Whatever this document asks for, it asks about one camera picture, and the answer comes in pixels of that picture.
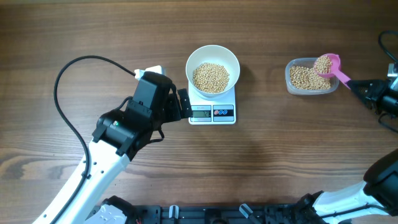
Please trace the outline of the pink plastic measuring scoop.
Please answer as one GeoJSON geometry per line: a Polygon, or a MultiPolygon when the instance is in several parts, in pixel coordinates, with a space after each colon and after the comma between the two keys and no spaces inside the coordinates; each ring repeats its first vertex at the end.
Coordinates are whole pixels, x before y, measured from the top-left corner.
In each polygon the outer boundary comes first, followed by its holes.
{"type": "Polygon", "coordinates": [[[351,79],[341,71],[341,60],[339,55],[324,54],[316,59],[313,68],[320,77],[335,77],[349,89],[348,82],[351,79]]]}

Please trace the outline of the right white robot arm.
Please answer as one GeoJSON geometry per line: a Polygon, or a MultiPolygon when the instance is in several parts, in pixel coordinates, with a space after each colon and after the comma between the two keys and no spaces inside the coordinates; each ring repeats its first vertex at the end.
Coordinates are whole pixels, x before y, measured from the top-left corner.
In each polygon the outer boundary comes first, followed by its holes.
{"type": "MultiPolygon", "coordinates": [[[[380,115],[397,117],[397,80],[349,80],[351,91],[380,115]]],[[[357,184],[303,196],[293,207],[297,223],[341,223],[366,215],[397,215],[397,150],[376,161],[357,184]]]]}

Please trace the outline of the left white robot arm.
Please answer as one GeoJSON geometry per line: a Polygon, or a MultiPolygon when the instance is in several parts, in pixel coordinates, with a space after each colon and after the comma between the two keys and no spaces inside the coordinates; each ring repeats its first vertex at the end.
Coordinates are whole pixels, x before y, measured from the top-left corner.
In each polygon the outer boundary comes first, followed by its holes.
{"type": "Polygon", "coordinates": [[[133,96],[103,114],[93,138],[83,145],[79,165],[36,223],[84,223],[112,181],[162,125],[192,115],[187,89],[163,74],[144,72],[133,96]]]}

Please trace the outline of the white digital kitchen scale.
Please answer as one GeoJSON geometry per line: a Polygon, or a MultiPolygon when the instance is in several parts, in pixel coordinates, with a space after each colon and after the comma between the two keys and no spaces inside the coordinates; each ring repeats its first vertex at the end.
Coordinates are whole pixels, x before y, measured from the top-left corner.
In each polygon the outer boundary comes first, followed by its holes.
{"type": "Polygon", "coordinates": [[[206,98],[188,86],[192,107],[192,116],[188,122],[192,125],[225,125],[236,122],[236,98],[234,87],[214,98],[206,98]]]}

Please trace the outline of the soybeans in white bowl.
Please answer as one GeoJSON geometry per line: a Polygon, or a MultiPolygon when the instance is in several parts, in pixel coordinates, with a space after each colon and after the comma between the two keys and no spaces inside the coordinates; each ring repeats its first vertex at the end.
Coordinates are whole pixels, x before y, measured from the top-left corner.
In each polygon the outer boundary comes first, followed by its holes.
{"type": "Polygon", "coordinates": [[[224,66],[203,63],[193,71],[193,84],[206,93],[221,93],[229,82],[229,73],[224,66]]]}

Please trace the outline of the white bowl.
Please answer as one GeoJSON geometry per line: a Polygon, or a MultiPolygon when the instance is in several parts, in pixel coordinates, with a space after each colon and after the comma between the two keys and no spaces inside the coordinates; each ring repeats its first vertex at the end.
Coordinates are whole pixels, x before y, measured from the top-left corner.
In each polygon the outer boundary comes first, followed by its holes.
{"type": "Polygon", "coordinates": [[[235,54],[220,45],[196,49],[185,65],[189,90],[204,98],[215,98],[232,90],[240,71],[235,54]]]}

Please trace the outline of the clear container of soybeans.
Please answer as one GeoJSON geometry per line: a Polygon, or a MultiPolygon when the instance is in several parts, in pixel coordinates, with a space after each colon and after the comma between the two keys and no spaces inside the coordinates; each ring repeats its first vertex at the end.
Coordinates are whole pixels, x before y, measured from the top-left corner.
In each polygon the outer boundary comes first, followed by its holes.
{"type": "Polygon", "coordinates": [[[297,58],[285,68],[287,91],[292,95],[322,95],[335,91],[339,80],[322,78],[313,67],[317,58],[297,58]]]}

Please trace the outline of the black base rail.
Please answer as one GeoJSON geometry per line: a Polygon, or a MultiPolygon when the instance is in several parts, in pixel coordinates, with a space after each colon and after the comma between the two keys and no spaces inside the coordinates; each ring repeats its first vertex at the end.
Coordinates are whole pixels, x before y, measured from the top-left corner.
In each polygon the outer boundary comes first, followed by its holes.
{"type": "Polygon", "coordinates": [[[134,207],[136,222],[146,224],[244,224],[298,223],[298,215],[291,204],[219,206],[219,207],[161,207],[139,205],[134,207]]]}

